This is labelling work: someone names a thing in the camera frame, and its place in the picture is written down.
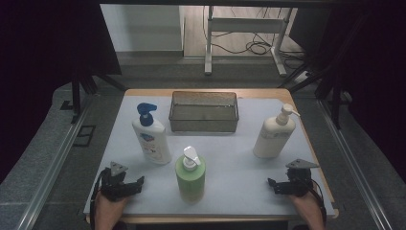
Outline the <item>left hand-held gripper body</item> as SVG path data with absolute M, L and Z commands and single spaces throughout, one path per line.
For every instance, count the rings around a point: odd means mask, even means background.
M 124 183 L 127 167 L 116 162 L 111 162 L 109 168 L 101 173 L 101 193 L 110 201 L 132 196 L 132 190 L 138 188 L 133 183 Z

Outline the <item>person's right hand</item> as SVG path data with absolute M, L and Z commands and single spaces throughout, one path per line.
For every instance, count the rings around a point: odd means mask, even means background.
M 290 195 L 288 198 L 303 219 L 323 218 L 318 200 L 311 192 L 307 192 L 303 196 Z

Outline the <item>dark wire mesh basket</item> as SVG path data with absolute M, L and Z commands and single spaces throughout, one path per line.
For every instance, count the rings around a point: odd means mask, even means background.
M 174 91 L 169 111 L 172 131 L 235 132 L 239 120 L 234 92 Z

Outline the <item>white bottle with blue pump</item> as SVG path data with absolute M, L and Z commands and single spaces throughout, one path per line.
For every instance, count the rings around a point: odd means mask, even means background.
M 166 128 L 151 114 L 156 109 L 155 104 L 139 103 L 139 118 L 132 122 L 132 126 L 145 157 L 155 164 L 165 165 L 171 161 L 171 154 Z

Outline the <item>black rectangular floor frame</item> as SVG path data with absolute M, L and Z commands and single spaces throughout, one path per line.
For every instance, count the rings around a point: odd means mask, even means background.
M 74 140 L 74 147 L 88 147 L 93 139 L 95 126 L 81 126 Z

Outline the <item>white metal desk frame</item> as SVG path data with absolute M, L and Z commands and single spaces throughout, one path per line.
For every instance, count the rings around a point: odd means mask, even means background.
M 277 39 L 271 48 L 271 55 L 281 77 L 287 73 L 282 63 L 280 50 L 293 9 L 288 8 L 283 18 L 223 18 L 213 17 L 214 7 L 209 6 L 206 32 L 204 73 L 212 73 L 212 32 L 274 34 Z

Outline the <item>cream pump bottle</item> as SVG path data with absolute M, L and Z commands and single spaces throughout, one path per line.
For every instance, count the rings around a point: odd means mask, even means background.
M 280 155 L 296 128 L 296 123 L 290 117 L 291 114 L 300 116 L 294 110 L 292 104 L 285 103 L 278 116 L 270 117 L 263 121 L 253 148 L 253 154 L 256 157 L 275 158 Z

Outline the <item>pale grey table mat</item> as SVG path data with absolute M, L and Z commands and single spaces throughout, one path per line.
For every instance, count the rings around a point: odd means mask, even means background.
M 278 182 L 287 179 L 286 165 L 298 158 L 312 162 L 313 153 L 306 140 L 300 119 L 293 134 L 276 158 L 262 159 L 253 154 L 253 147 L 263 121 L 281 112 L 277 99 L 239 99 L 239 121 L 234 133 L 191 133 L 167 131 L 167 140 L 173 159 L 192 146 L 206 160 L 205 191 L 195 203 L 184 201 L 178 189 L 175 163 L 157 165 L 143 155 L 131 122 L 138 118 L 139 103 L 158 106 L 153 117 L 170 127 L 170 97 L 126 96 L 123 98 L 115 124 L 107 142 L 99 169 L 112 161 L 128 167 L 125 181 L 145 178 L 142 192 L 127 204 L 125 213 L 135 217 L 146 216 L 254 216 L 293 217 L 296 215 L 289 199 L 276 195 L 268 185 L 272 178 Z

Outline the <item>white power strip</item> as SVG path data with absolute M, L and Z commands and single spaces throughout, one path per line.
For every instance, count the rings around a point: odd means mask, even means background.
M 306 79 L 308 79 L 311 76 L 311 74 L 307 71 L 303 71 L 295 80 L 294 83 L 300 83 Z

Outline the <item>dark curtain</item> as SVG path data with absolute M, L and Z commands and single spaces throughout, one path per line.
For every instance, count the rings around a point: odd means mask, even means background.
M 0 183 L 34 138 L 54 91 L 80 72 L 121 73 L 102 0 L 0 0 Z

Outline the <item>white cabinet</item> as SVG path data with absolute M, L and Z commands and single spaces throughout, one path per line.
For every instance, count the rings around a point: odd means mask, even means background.
M 101 11 L 116 52 L 183 50 L 181 6 L 101 4 Z

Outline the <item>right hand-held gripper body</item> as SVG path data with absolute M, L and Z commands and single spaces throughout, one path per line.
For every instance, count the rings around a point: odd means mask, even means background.
M 287 182 L 278 185 L 278 192 L 282 195 L 304 196 L 313 188 L 311 170 L 318 165 L 303 159 L 296 159 L 286 165 Z

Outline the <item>black metal stand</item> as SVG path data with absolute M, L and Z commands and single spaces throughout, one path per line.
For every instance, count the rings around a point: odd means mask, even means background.
M 332 93 L 330 119 L 338 129 L 341 128 L 339 113 L 342 93 L 342 79 L 339 67 L 364 22 L 364 15 L 361 14 L 353 19 L 351 23 L 347 23 L 347 27 L 342 29 L 341 33 L 330 42 L 330 45 L 322 53 L 302 64 L 280 85 L 280 88 L 285 88 L 290 81 L 295 80 L 299 73 L 303 72 L 308 66 L 317 62 L 324 62 L 323 68 L 319 68 L 307 79 L 287 87 L 287 90 L 290 93 L 295 93 L 313 82 L 321 81 L 316 88 L 315 96 L 317 99 L 323 100 L 329 93 Z
M 73 106 L 73 118 L 72 124 L 75 124 L 81 115 L 81 99 L 80 90 L 83 89 L 86 94 L 95 95 L 98 91 L 98 86 L 94 80 L 97 77 L 106 83 L 112 85 L 120 91 L 125 92 L 127 87 L 120 82 L 114 80 L 112 77 L 105 74 L 92 75 L 86 71 L 76 70 L 72 75 L 72 106 Z

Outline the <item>green bottle with white pump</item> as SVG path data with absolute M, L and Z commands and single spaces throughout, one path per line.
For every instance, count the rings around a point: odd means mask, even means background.
M 176 160 L 175 174 L 180 196 L 185 202 L 198 202 L 204 195 L 206 161 L 192 146 Z

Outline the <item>aluminium rail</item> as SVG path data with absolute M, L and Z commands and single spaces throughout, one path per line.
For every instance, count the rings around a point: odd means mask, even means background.
M 348 142 L 345 140 L 345 137 L 340 129 L 332 122 L 330 118 L 330 112 L 328 110 L 327 104 L 321 101 L 318 101 L 318 105 L 321 107 L 324 118 L 327 122 L 328 128 L 332 132 L 332 136 L 335 139 L 335 142 L 338 144 L 338 148 L 342 153 L 346 165 L 349 168 L 350 174 L 356 184 L 358 191 L 360 192 L 363 200 L 366 203 L 367 208 L 372 216 L 372 219 L 378 228 L 378 230 L 386 230 L 386 220 L 382 216 L 380 203 L 378 202 L 375 193 L 373 192 L 369 182 L 366 180 L 365 175 L 363 174 L 361 168 L 358 165 Z
M 81 113 L 78 115 L 76 121 L 69 126 L 68 132 L 65 135 L 61 145 L 59 146 L 56 155 L 51 161 L 50 166 L 43 175 L 37 189 L 32 196 L 32 199 L 28 203 L 20 221 L 14 228 L 14 230 L 32 230 L 39 214 L 48 198 L 48 195 L 52 191 L 56 179 L 62 169 L 62 166 L 69 154 L 71 147 L 79 133 L 79 129 L 85 120 L 89 108 L 93 102 L 92 96 L 86 96 L 82 101 Z

